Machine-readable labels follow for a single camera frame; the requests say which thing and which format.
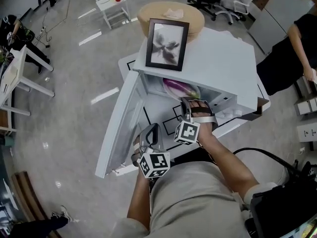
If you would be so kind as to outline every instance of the hand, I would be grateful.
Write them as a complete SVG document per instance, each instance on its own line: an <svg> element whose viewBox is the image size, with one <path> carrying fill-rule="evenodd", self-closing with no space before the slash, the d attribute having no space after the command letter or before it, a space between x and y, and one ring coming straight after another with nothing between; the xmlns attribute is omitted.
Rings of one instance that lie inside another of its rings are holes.
<svg viewBox="0 0 317 238"><path fill-rule="evenodd" d="M304 76L308 81L314 80L314 73L310 66L304 67Z"/></svg>
<svg viewBox="0 0 317 238"><path fill-rule="evenodd" d="M189 105L191 108L193 107L204 107L208 108L208 106L201 101L190 101ZM210 117L211 115L208 113L192 113L193 117ZM212 137L212 123L211 122L204 122L200 124L199 132L198 132L198 141L204 145L207 143Z"/></svg>

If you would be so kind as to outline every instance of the black shirt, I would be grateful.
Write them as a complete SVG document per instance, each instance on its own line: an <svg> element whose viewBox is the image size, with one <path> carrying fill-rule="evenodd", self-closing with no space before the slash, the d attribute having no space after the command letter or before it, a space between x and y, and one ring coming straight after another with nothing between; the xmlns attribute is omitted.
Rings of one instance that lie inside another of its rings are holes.
<svg viewBox="0 0 317 238"><path fill-rule="evenodd" d="M16 39L13 45L10 47L8 46L8 41L6 39L9 32L13 32L14 30L14 22L16 21L16 16L14 15L8 15L1 21L0 26L0 45L5 47L7 50L10 50L11 48L14 48L14 46L20 46L22 45L22 42L26 40L25 31L20 26L16 33Z"/></svg>
<svg viewBox="0 0 317 238"><path fill-rule="evenodd" d="M302 35L301 41L310 66L317 68L317 16L305 14L294 23ZM298 66L299 69L303 70L303 66L288 37L276 44L272 52L279 53L284 65Z"/></svg>

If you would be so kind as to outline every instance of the framed photo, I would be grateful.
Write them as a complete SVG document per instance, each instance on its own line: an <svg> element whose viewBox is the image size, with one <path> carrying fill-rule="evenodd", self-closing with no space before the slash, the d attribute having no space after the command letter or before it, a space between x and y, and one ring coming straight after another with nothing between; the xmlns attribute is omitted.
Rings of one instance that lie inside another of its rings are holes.
<svg viewBox="0 0 317 238"><path fill-rule="evenodd" d="M189 23L150 19L145 66L181 71Z"/></svg>

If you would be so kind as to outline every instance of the tiled floor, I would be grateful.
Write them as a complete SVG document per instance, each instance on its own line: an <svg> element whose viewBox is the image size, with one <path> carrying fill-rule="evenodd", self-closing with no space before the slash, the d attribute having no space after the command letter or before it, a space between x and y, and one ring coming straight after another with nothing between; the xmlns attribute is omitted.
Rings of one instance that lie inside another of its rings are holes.
<svg viewBox="0 0 317 238"><path fill-rule="evenodd" d="M129 0L131 17L145 4L158 0ZM36 33L46 14L43 6L26 24ZM117 94L91 105L96 96L121 88L123 80L117 62L136 53L144 38L139 22L121 24L109 30L95 0L60 0L49 8L44 25L52 37L51 47L44 52L51 58L54 71L40 76L32 64L27 76L52 89L50 98L32 90L17 89L15 106L29 109L30 117L15 115L16 144L13 149L17 170L27 170L36 194L49 213L65 205L79 220L60 230L63 237L107 237L115 221L126 215L134 188L136 173L122 177L110 174L105 179L95 176L95 168ZM206 26L230 31L255 46L257 62L264 55L241 23L229 26L225 16L215 22L206 15ZM101 31L101 35L81 46L79 43ZM275 94L265 114L223 136L221 141L231 150L260 147L293 162L300 144L296 135L298 120L293 88ZM278 182L282 167L261 154L239 155L260 181Z"/></svg>

